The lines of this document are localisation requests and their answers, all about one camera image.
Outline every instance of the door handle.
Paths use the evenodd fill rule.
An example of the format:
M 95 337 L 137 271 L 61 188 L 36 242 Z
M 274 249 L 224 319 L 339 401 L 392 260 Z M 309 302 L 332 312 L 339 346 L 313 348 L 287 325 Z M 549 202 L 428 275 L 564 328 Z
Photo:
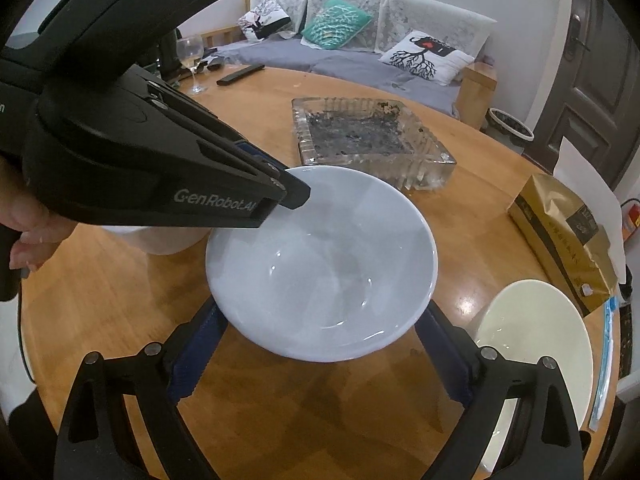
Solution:
M 590 52 L 591 49 L 581 41 L 580 30 L 582 29 L 582 21 L 578 14 L 573 14 L 569 20 L 569 34 L 564 46 L 564 58 L 568 61 L 572 61 L 575 57 L 575 51 L 577 45 L 580 45 L 584 50 Z

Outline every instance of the green throw pillow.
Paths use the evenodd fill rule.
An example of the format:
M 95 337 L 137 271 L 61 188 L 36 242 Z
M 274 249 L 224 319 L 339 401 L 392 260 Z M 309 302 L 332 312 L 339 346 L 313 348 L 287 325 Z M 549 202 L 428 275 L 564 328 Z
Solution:
M 329 0 L 305 27 L 302 36 L 325 50 L 335 50 L 349 43 L 372 19 L 347 2 Z

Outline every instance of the black cable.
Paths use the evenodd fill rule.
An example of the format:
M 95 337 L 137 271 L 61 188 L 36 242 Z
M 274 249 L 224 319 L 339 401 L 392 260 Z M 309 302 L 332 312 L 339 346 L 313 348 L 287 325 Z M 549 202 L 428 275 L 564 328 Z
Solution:
M 620 207 L 624 207 L 629 202 L 638 202 L 640 204 L 640 200 L 638 200 L 637 198 L 629 198 L 628 200 L 625 200 L 622 204 L 620 204 Z
M 20 281 L 20 286 L 18 287 L 18 347 L 20 348 L 20 357 L 22 358 L 24 370 L 27 372 L 27 377 L 31 384 L 35 385 L 36 381 L 31 376 L 31 371 L 27 365 L 27 357 L 24 355 L 24 346 L 22 345 L 22 281 Z

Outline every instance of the wine glass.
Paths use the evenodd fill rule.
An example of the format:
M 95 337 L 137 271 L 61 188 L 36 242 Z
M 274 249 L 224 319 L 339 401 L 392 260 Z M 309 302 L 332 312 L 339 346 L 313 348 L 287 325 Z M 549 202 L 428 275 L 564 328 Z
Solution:
M 193 88 L 192 94 L 198 94 L 205 91 L 207 88 L 198 84 L 196 79 L 196 69 L 200 58 L 204 54 L 204 43 L 202 43 L 201 36 L 189 36 L 188 38 L 182 38 L 175 44 L 176 53 L 178 59 L 182 63 L 182 66 L 191 70 L 193 75 Z

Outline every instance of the gold bag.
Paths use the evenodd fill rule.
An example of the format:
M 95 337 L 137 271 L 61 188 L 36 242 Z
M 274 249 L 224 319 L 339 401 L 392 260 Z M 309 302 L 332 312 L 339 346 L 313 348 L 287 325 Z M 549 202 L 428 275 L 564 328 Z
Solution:
M 584 202 L 559 180 L 532 175 L 508 209 L 551 283 L 582 316 L 615 293 L 609 238 Z

